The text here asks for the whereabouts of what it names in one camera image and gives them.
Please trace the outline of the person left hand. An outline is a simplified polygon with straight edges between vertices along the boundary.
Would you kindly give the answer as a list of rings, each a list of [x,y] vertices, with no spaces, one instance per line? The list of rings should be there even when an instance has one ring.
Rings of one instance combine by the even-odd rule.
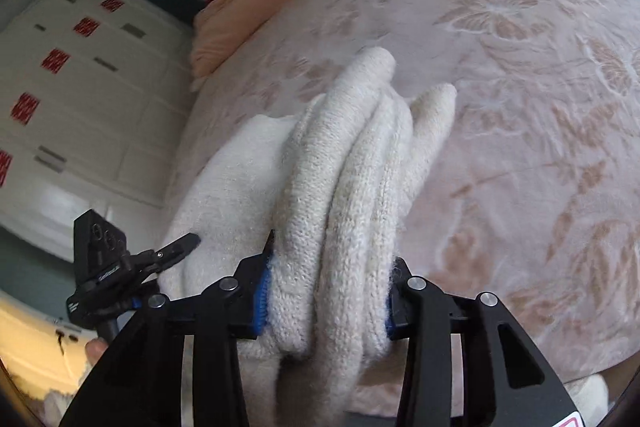
[[[87,360],[91,366],[95,366],[108,348],[108,343],[102,338],[93,338],[85,345]]]

